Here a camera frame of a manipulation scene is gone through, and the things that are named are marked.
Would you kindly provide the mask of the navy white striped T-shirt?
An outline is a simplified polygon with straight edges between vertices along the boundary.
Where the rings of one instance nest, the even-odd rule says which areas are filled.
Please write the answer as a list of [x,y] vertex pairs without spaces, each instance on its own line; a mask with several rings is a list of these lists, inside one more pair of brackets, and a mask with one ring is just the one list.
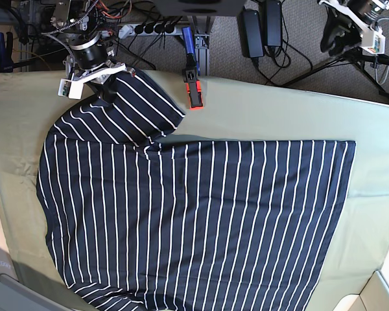
[[98,310],[304,310],[353,168],[353,141],[167,143],[184,112],[114,76],[50,128],[37,195],[64,284]]

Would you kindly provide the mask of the black tripod stand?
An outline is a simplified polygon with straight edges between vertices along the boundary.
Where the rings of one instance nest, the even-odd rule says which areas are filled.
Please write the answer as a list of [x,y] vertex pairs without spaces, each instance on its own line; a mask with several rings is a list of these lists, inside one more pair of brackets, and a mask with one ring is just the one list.
[[377,69],[378,66],[388,66],[389,67],[389,56],[367,56],[364,55],[361,51],[361,48],[354,48],[349,50],[348,52],[345,52],[342,56],[333,58],[330,61],[326,61],[322,65],[318,65],[317,67],[312,67],[311,70],[307,73],[304,73],[296,78],[293,78],[292,80],[285,82],[284,84],[281,84],[281,87],[291,87],[294,84],[305,80],[306,78],[315,75],[316,73],[319,73],[320,71],[323,71],[327,68],[332,68],[335,65],[351,65],[355,69],[357,69],[362,75],[368,79],[368,81],[371,82],[371,84],[376,88],[380,96],[384,97],[389,101],[389,93],[385,91],[385,89],[382,87],[382,85],[379,83],[379,80],[376,76],[370,75],[366,69],[365,65],[369,63],[372,68]]

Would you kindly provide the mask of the green table cloth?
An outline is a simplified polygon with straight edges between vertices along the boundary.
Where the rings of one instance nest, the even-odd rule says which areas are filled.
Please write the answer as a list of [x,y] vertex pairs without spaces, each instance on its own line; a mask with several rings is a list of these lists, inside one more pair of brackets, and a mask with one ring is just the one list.
[[[43,238],[35,191],[42,144],[73,105],[62,71],[0,74],[0,276],[69,310],[87,310],[62,284]],[[221,78],[203,78],[206,106],[186,110],[171,142],[340,139],[357,144],[348,199],[309,310],[389,310],[389,106]]]

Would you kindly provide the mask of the black power adapter right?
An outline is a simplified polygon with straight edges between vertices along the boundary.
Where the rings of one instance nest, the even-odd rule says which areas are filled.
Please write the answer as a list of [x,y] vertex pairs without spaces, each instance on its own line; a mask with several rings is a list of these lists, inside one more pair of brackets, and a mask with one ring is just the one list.
[[280,47],[282,44],[282,20],[281,20],[281,2],[265,1],[265,35],[266,46]]

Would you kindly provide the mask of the black power adapter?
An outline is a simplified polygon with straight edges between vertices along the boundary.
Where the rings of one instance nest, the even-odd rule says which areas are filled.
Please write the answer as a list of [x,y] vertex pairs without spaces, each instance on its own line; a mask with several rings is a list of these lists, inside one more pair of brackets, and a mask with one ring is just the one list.
[[265,35],[266,46],[280,47],[282,44],[282,20],[281,20],[281,2],[265,1]]
[[240,37],[243,56],[246,58],[263,57],[261,24],[256,10],[243,10],[240,14]]

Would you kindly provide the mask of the blue orange left clamp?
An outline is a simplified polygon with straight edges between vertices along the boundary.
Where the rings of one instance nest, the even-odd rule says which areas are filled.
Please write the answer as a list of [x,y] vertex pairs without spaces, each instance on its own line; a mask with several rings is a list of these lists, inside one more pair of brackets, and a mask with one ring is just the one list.
[[0,73],[12,73],[14,62],[12,60],[14,35],[12,32],[0,32]]

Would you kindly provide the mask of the blue orange clamp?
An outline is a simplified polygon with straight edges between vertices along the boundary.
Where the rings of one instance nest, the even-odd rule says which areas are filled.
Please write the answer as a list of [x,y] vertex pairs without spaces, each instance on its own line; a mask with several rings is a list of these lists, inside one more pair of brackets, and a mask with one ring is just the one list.
[[186,66],[183,70],[183,81],[186,85],[190,109],[202,109],[202,89],[198,79],[198,62],[195,55],[195,45],[190,27],[182,28],[183,42],[186,52]]
[[12,73],[14,62],[12,60],[14,35],[12,32],[0,32],[0,73]]

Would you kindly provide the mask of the blue orange centre clamp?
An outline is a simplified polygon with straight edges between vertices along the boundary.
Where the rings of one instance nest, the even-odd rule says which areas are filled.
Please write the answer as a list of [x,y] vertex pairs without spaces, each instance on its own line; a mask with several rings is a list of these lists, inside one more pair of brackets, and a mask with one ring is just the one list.
[[183,42],[186,52],[186,66],[183,70],[183,81],[186,85],[190,109],[202,109],[202,89],[198,79],[198,62],[195,55],[195,45],[190,27],[182,28]]

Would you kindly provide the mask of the black power adapter left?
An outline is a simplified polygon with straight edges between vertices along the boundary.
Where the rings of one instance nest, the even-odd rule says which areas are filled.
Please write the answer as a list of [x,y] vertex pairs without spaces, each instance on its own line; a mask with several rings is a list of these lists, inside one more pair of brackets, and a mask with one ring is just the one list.
[[261,24],[256,10],[243,10],[240,14],[240,37],[243,56],[246,58],[263,57]]

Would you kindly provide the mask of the white power strip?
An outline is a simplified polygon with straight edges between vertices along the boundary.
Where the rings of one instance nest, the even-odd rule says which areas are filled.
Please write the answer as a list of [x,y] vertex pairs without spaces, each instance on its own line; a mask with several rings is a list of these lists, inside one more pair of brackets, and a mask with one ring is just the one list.
[[125,39],[127,37],[142,37],[142,36],[179,36],[181,28],[175,23],[127,23],[120,26],[119,38]]

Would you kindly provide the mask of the black box under table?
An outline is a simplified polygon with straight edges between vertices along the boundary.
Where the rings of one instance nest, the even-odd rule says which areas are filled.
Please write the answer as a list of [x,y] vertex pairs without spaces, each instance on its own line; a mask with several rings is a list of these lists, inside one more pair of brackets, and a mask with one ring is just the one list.
[[152,0],[163,16],[236,16],[245,0]]

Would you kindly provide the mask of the grey plastic bin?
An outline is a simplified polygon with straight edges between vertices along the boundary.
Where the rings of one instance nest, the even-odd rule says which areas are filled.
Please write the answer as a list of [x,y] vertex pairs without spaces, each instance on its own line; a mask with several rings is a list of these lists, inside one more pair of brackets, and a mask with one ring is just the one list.
[[69,310],[6,275],[0,276],[0,310]]

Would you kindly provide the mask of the aluminium frame post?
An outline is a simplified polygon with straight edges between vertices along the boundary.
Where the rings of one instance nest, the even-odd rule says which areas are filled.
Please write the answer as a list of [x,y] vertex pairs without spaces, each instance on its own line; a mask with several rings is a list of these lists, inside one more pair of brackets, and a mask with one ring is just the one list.
[[194,50],[200,75],[210,74],[210,35],[215,18],[211,16],[187,16],[194,36]]

